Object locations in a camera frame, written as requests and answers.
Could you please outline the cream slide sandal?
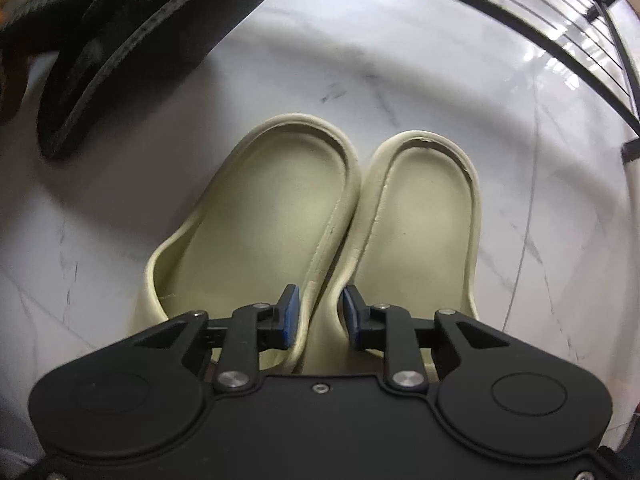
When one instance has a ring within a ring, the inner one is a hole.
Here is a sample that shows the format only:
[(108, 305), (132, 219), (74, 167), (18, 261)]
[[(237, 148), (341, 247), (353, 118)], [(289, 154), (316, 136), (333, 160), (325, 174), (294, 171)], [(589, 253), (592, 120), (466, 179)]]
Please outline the cream slide sandal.
[(359, 191), (359, 162), (343, 131), (305, 114), (266, 120), (236, 144), (194, 211), (152, 253), (130, 332), (193, 310), (228, 318), (295, 285), (292, 344), (260, 358), (263, 370), (294, 370)]
[(469, 157), (436, 133), (410, 130), (371, 158), (328, 284), (311, 318), (300, 369), (309, 375), (376, 372), (380, 356), (349, 347), (340, 295), (355, 285), (368, 304), (415, 318), (440, 309), (478, 313), (474, 278), (480, 187)]

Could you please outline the black slipper, lower one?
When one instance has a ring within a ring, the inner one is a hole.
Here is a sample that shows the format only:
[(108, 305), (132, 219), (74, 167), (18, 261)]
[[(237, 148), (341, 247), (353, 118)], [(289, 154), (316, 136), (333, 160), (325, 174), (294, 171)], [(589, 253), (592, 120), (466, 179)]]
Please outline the black slipper, lower one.
[(107, 104), (141, 76), (194, 66), (264, 0), (94, 0), (44, 85), (37, 140), (47, 160), (78, 148)]

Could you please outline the black slipper, one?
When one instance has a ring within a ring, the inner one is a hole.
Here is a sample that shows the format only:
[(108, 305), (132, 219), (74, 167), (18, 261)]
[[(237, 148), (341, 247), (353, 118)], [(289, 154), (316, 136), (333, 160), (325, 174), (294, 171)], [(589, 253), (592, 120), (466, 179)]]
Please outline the black slipper, one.
[(20, 108), (35, 56), (97, 32), (125, 13), (126, 0), (10, 0), (1, 22), (1, 120)]
[(44, 85), (37, 140), (47, 160), (78, 148), (107, 104), (141, 76), (194, 66), (264, 0), (94, 0)]

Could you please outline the black slipper, upper one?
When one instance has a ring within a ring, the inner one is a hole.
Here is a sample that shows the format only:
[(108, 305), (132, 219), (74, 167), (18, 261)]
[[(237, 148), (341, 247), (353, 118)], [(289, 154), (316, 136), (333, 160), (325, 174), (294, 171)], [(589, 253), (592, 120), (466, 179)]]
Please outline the black slipper, upper one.
[(20, 108), (35, 56), (97, 32), (125, 13), (126, 0), (10, 0), (1, 22), (1, 120)]

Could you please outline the black metal shoe rack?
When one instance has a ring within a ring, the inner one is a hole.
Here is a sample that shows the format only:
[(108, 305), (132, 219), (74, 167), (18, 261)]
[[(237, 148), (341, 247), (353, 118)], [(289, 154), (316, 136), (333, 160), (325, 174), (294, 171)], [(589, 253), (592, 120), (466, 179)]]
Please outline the black metal shoe rack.
[(639, 70), (611, 15), (618, 0), (456, 0), (532, 42), (606, 103), (632, 131), (623, 163), (639, 160)]

